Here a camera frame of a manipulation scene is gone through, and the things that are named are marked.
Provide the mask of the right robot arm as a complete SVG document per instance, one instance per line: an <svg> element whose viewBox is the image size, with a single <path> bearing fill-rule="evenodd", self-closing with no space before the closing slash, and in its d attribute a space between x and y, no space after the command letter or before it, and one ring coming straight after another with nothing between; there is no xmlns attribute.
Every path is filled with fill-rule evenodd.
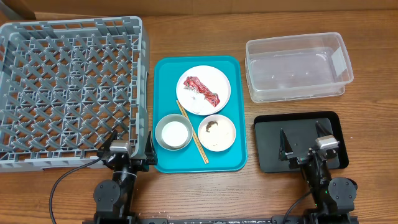
<svg viewBox="0 0 398 224"><path fill-rule="evenodd" d="M288 161L290 169L300 169L309 191L300 197L285 213L282 223L357 223L351 217L358 189L357 183L346 177L333 178L326 164L338 155L339 141L319 122L315 123L318 137L315 145L304 156L296 156L285 132L281 129L279 160ZM291 211L311 195L315 208L306 209L300 218L290 216Z"/></svg>

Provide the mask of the white paper cup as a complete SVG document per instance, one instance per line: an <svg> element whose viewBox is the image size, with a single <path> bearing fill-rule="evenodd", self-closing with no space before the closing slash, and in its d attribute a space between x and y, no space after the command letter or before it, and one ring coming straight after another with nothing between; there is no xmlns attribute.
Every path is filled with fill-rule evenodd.
<svg viewBox="0 0 398 224"><path fill-rule="evenodd" d="M188 138L187 127L178 121L167 123L161 132L164 143L172 148L180 148Z"/></svg>

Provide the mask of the wooden chopsticks pair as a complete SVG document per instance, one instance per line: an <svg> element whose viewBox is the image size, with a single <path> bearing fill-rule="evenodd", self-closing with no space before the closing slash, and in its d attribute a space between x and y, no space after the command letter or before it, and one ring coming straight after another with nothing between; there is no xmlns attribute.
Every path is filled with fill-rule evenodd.
<svg viewBox="0 0 398 224"><path fill-rule="evenodd" d="M176 100L176 103L177 103L177 105L178 105L178 107L179 107L179 109L180 109L181 114L182 114L184 117L186 117L186 118L188 119L189 123L191 124L191 126L193 126L193 124L192 124L192 122L190 121L190 118L188 117L188 114L187 114L187 112L185 111L185 109L183 108L183 106L180 104L180 102L179 102L178 100ZM209 160L208 160L208 158L207 158L207 156L206 156L206 154L205 154L205 151L204 151L204 149L203 149L203 146L201 145L201 143L200 143L200 141L199 141L199 138L198 138L198 136L197 136L197 134L196 134L196 131L195 131L194 129L192 129L192 131L193 131L193 140L194 140L195 145L196 145L196 147L197 147L197 149L198 149L198 151L199 151L199 153L200 153L200 155L201 155L201 158L203 159L203 162L204 162L205 164L208 164L208 163L209 163Z"/></svg>

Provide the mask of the white tissue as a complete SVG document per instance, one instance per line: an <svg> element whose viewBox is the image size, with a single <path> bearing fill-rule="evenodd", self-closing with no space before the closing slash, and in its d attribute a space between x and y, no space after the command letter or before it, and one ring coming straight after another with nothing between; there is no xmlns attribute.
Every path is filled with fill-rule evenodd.
<svg viewBox="0 0 398 224"><path fill-rule="evenodd" d="M190 101L190 109L192 110L192 112L195 114L201 113L204 107L204 103L206 101L204 94L199 93L189 87L185 87L184 90L188 95L188 99Z"/></svg>

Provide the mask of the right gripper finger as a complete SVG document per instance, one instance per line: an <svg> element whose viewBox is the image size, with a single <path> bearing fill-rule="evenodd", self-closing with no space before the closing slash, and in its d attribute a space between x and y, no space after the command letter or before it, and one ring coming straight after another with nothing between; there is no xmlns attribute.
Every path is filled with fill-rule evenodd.
<svg viewBox="0 0 398 224"><path fill-rule="evenodd" d="M280 146L279 146L279 160L280 161L287 161L293 155L293 150L290 146L289 140L285 135L283 129L279 131L279 139L280 139Z"/></svg>
<svg viewBox="0 0 398 224"><path fill-rule="evenodd" d="M316 121L315 128L317 131L318 138L322 138L322 137L331 135L331 132L329 132L329 130L327 130L327 128L322 126L322 124L319 121Z"/></svg>

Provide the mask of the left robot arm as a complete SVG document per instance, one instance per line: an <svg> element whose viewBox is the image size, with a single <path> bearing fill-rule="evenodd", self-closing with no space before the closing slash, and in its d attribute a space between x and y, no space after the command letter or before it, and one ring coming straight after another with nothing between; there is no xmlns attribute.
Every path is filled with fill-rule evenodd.
<svg viewBox="0 0 398 224"><path fill-rule="evenodd" d="M151 133L142 159L131 158L131 143L118 140L117 135L118 132L114 130L97 152L103 164L113 171L113 176L110 180L100 182L94 190L94 224L140 223L138 215L130 211L137 173L147 172L150 166L157 164Z"/></svg>

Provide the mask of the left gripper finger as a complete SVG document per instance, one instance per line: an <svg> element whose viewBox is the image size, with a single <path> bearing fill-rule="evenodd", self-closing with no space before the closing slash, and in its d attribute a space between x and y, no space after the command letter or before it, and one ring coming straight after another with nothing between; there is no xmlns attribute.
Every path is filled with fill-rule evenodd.
<svg viewBox="0 0 398 224"><path fill-rule="evenodd" d="M154 143L153 143L152 131L149 131L149 133L148 133L148 138L147 138L146 147L145 147L144 152L146 155L147 164L157 165L158 158L157 158L157 154L156 154Z"/></svg>
<svg viewBox="0 0 398 224"><path fill-rule="evenodd" d="M116 130L114 130L111 135L109 136L109 138L107 138L107 140L105 140L105 142L99 147L99 149L97 150L96 155L98 157L103 157L104 153L109 151L109 148L111 146L111 143L117 139L118 136L118 132Z"/></svg>

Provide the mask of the grey bowl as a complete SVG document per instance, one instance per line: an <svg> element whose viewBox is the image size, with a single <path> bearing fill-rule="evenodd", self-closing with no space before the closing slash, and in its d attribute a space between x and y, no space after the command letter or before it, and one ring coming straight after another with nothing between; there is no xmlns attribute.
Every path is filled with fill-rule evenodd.
<svg viewBox="0 0 398 224"><path fill-rule="evenodd" d="M187 127L187 129L188 129L188 138L187 138L187 140L185 141L185 144L184 144L182 147L180 147L180 148L172 148L172 147L168 146L166 143L164 143L164 141L163 141L163 139L162 139L161 132L162 132L163 127L164 127L167 123L172 122L172 121L181 122L181 123L183 123L183 124ZM167 115L167 116L164 116L164 117L157 123L157 126L155 127L155 138L156 138L156 141L158 142L158 144L159 144L161 147L163 147L164 149L170 150L170 151L177 151L177 150L183 149L185 146L187 146L187 145L190 143L190 141L191 141L191 139L192 139L192 137L193 137L193 131L192 131L192 129L193 129L193 127L192 127L191 124L189 123L188 119L187 119L186 117L184 117L183 115L180 115L180 114L169 114L169 115Z"/></svg>

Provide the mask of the red snack wrapper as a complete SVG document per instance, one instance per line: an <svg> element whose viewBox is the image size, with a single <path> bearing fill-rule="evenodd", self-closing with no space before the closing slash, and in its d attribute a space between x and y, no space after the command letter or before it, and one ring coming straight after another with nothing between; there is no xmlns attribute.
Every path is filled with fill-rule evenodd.
<svg viewBox="0 0 398 224"><path fill-rule="evenodd" d="M189 76L183 84L188 89L191 89L196 93L202 94L213 107L216 107L220 103L218 95L210 91L209 88L202 84L198 77Z"/></svg>

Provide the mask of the white rice pile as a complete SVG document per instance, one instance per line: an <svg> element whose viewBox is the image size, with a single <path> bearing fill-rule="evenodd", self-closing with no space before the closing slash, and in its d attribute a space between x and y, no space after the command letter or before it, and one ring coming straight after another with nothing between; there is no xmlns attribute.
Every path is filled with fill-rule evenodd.
<svg viewBox="0 0 398 224"><path fill-rule="evenodd" d="M218 120L218 125L213 125L206 132L206 125L200 129L201 143L211 151L224 151L229 148L235 139L235 130L229 121Z"/></svg>

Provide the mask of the small pink bowl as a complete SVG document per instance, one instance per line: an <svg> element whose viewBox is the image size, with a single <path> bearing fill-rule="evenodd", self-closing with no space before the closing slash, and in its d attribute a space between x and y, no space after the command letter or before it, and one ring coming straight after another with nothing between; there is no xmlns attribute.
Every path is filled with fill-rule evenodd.
<svg viewBox="0 0 398 224"><path fill-rule="evenodd" d="M213 152L229 149L236 139L236 128L226 116L213 114L207 116L198 127L201 144Z"/></svg>

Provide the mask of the brown food scrap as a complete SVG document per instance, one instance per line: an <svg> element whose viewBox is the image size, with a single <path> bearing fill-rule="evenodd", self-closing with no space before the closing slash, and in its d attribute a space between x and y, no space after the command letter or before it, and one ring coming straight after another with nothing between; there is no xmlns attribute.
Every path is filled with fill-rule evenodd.
<svg viewBox="0 0 398 224"><path fill-rule="evenodd" d="M209 129L213 126L213 125L218 125L217 121L209 121L206 125L206 132L209 131Z"/></svg>

